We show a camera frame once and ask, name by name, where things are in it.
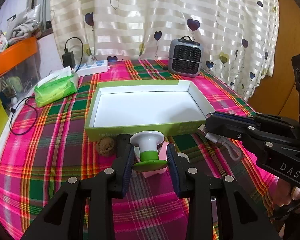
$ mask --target curtain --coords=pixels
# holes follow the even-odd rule
[[[167,59],[185,35],[204,47],[202,68],[247,101],[272,76],[279,28],[278,0],[51,0],[60,56],[70,37],[84,59]],[[81,43],[68,42],[77,64]]]

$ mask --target green spool base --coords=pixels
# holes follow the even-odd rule
[[[151,160],[136,163],[132,166],[135,171],[157,171],[168,166],[168,162],[164,160]]]

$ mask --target brown round object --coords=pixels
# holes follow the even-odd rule
[[[96,150],[104,157],[109,157],[115,153],[115,140],[104,137],[96,144]]]

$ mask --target suction cup stand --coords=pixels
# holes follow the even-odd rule
[[[156,171],[168,166],[168,162],[159,160],[157,145],[162,143],[164,135],[157,131],[143,131],[131,136],[130,143],[140,149],[140,161],[133,165],[135,171]]]

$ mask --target hand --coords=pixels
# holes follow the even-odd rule
[[[274,203],[282,207],[283,205],[289,205],[291,200],[300,199],[300,189],[294,188],[291,192],[290,183],[286,182],[283,179],[279,179],[277,183],[277,188],[273,195]]]

